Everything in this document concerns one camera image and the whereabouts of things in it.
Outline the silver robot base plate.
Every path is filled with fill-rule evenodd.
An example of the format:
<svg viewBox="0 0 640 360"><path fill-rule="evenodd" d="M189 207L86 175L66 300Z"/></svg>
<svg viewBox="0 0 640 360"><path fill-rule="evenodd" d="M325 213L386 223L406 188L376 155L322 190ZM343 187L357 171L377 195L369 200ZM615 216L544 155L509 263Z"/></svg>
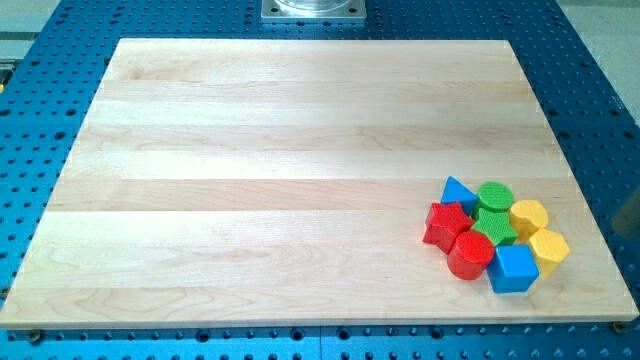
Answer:
<svg viewBox="0 0 640 360"><path fill-rule="evenodd" d="M365 19L365 0L262 0L263 20Z"/></svg>

